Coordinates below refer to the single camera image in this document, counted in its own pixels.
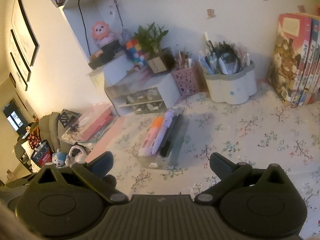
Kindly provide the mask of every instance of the black framed picture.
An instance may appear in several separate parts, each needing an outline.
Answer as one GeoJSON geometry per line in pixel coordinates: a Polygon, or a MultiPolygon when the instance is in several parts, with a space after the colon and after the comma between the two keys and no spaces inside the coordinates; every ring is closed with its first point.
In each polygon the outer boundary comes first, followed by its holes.
{"type": "Polygon", "coordinates": [[[11,66],[13,69],[13,73],[15,78],[19,81],[19,83],[21,84],[22,88],[27,91],[28,90],[28,84],[27,82],[23,79],[21,72],[17,66],[16,61],[14,60],[13,54],[10,52],[10,62],[11,62],[11,66]]]}
{"type": "Polygon", "coordinates": [[[26,82],[28,82],[30,80],[31,71],[25,58],[22,55],[13,30],[10,31],[10,50],[12,52],[17,68],[21,72],[21,76],[26,82]]]}
{"type": "Polygon", "coordinates": [[[14,1],[11,23],[23,56],[29,66],[32,66],[39,45],[24,11],[22,0],[14,1]]]}
{"type": "Polygon", "coordinates": [[[10,78],[10,80],[11,80],[12,85],[14,86],[14,88],[17,88],[17,83],[16,83],[16,81],[15,81],[15,79],[14,79],[14,77],[13,77],[13,75],[12,75],[11,72],[9,73],[9,78],[10,78]]]}

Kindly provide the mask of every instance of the tablecloth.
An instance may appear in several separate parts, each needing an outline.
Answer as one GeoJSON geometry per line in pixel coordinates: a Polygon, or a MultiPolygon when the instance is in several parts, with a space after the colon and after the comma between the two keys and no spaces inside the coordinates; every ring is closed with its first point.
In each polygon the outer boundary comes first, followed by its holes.
{"type": "Polygon", "coordinates": [[[148,128],[158,114],[128,116],[106,150],[114,155],[110,174],[117,189],[132,194],[190,194],[194,198],[219,178],[209,167],[212,152],[254,168],[278,163],[308,207],[303,238],[320,235],[320,103],[284,107],[273,89],[258,92],[241,105],[211,101],[199,93],[179,102],[189,126],[178,163],[169,171],[146,169],[136,158],[148,128]]]}

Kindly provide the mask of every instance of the rubik's cube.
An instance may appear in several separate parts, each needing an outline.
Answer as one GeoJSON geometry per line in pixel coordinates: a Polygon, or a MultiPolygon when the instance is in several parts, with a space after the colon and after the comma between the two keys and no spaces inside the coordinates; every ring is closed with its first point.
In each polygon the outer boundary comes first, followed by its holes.
{"type": "Polygon", "coordinates": [[[136,39],[132,39],[127,42],[126,46],[135,65],[140,65],[142,67],[147,64],[146,57],[144,56],[142,48],[136,39]]]}

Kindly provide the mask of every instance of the black cord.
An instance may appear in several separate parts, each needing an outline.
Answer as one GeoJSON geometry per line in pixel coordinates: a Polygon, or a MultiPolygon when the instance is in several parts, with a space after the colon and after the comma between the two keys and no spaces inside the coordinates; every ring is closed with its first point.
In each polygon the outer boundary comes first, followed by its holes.
{"type": "Polygon", "coordinates": [[[78,7],[79,7],[80,14],[81,14],[82,22],[83,22],[84,34],[85,34],[85,39],[86,39],[86,41],[87,41],[87,46],[88,46],[89,55],[91,56],[91,52],[90,52],[90,48],[89,48],[89,42],[88,42],[88,37],[87,37],[87,29],[85,28],[85,23],[84,23],[83,15],[82,15],[82,11],[81,11],[81,8],[80,8],[80,0],[78,0],[78,7]]]}
{"type": "Polygon", "coordinates": [[[123,23],[122,23],[121,15],[120,15],[120,12],[119,12],[117,0],[113,0],[113,1],[114,1],[115,5],[116,5],[117,11],[118,11],[118,15],[119,15],[119,18],[120,18],[120,21],[121,21],[121,25],[123,27],[123,23]]]}

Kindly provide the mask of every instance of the white pen holder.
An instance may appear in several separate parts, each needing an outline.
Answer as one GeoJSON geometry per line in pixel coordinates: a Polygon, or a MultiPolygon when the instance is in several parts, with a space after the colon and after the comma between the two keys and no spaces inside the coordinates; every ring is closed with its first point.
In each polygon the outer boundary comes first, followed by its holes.
{"type": "Polygon", "coordinates": [[[212,101],[231,105],[239,105],[249,99],[249,96],[257,92],[256,74],[254,62],[239,73],[232,75],[207,75],[207,82],[212,101]]]}

